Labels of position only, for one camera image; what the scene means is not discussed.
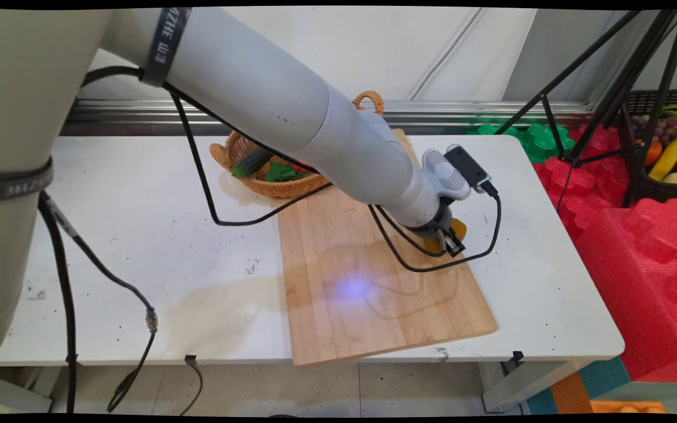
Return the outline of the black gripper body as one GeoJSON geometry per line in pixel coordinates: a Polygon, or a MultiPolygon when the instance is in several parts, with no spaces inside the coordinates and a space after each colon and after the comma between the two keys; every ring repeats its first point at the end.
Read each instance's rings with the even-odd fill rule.
{"type": "Polygon", "coordinates": [[[438,211],[427,224],[408,227],[408,230],[422,240],[430,239],[438,241],[438,243],[444,243],[446,236],[450,232],[451,221],[453,219],[450,204],[440,203],[438,211]]]}

